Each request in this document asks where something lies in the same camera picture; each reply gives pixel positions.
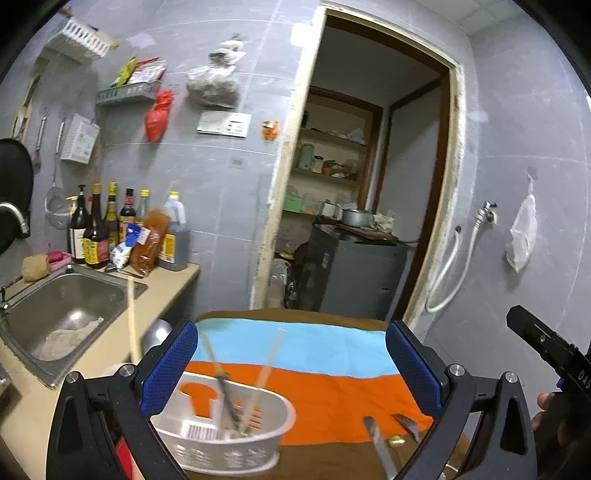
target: orange stripe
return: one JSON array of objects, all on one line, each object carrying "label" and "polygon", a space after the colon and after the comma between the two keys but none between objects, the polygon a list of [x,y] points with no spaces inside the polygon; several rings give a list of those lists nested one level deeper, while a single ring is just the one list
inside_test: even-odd
[{"label": "orange stripe", "polygon": [[[261,367],[224,364],[223,369],[232,381],[254,385]],[[190,362],[186,371],[214,376],[210,362]],[[378,421],[384,437],[405,433],[391,413],[412,418],[421,430],[432,422],[421,414],[400,375],[359,379],[276,368],[266,389],[283,395],[295,408],[295,425],[283,437],[282,445],[367,442],[362,421],[366,415]],[[213,390],[196,384],[184,384],[181,390],[191,395],[196,414],[209,416],[209,398],[216,398]]]}]

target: sink basin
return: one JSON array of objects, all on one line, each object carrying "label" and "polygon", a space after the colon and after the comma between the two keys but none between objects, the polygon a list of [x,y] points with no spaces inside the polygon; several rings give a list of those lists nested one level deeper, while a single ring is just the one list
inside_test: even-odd
[{"label": "sink basin", "polygon": [[[137,281],[134,285],[135,298],[148,288]],[[0,319],[0,337],[45,385],[55,387],[127,308],[126,292],[125,278],[67,265],[8,300],[9,312]],[[47,359],[42,349],[49,334],[85,327],[83,331],[92,331],[71,352],[43,360]]]}]

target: white hose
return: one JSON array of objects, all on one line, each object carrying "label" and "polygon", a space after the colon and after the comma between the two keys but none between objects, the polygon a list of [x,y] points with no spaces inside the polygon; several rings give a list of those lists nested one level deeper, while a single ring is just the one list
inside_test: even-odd
[{"label": "white hose", "polygon": [[468,273],[468,266],[470,265],[470,260],[472,259],[472,251],[474,250],[474,243],[476,242],[476,235],[478,234],[478,229],[480,228],[480,225],[481,225],[480,222],[476,222],[474,224],[474,227],[472,228],[472,236],[470,237],[470,245],[468,246],[468,256],[466,258],[464,270],[462,271],[462,276],[460,277],[460,280],[458,281],[457,285],[452,290],[452,292],[445,298],[445,300],[443,300],[442,302],[438,303],[437,305],[435,305],[433,307],[430,307],[429,304],[433,301],[433,297],[435,295],[435,292],[439,288],[441,281],[446,276],[447,271],[452,266],[453,261],[456,259],[457,253],[458,253],[460,246],[462,244],[462,234],[458,230],[455,231],[452,254],[447,259],[447,262],[446,262],[445,266],[443,267],[443,270],[441,270],[441,272],[439,272],[439,275],[435,279],[435,282],[433,283],[433,286],[432,286],[431,290],[429,291],[429,294],[427,295],[427,301],[425,302],[425,310],[428,311],[429,313],[439,312],[439,310],[445,308],[453,300],[453,297],[456,296],[457,292],[462,287],[462,283],[464,283],[464,279],[466,278],[466,274]]}]

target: beige countertop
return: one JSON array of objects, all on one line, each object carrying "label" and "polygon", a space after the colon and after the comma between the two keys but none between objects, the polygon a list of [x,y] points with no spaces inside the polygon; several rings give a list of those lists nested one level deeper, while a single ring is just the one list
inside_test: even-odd
[{"label": "beige countertop", "polygon": [[[189,264],[180,272],[163,268],[142,280],[148,289],[135,301],[137,334],[142,336],[199,272],[199,266]],[[127,275],[116,274],[122,278]],[[85,378],[99,377],[113,364],[129,357],[127,313],[123,312],[74,364]],[[2,412],[0,435],[31,480],[45,480],[47,442],[53,412],[61,389],[46,387],[17,359],[9,347],[0,341],[0,363],[12,379],[20,398]]]}]

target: green box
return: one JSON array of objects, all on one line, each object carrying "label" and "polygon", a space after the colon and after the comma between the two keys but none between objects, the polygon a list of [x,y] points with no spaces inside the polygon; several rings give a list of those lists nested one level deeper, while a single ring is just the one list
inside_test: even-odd
[{"label": "green box", "polygon": [[283,202],[283,209],[289,212],[299,212],[303,203],[304,199],[302,197],[293,197],[288,195],[285,197],[285,201]]}]

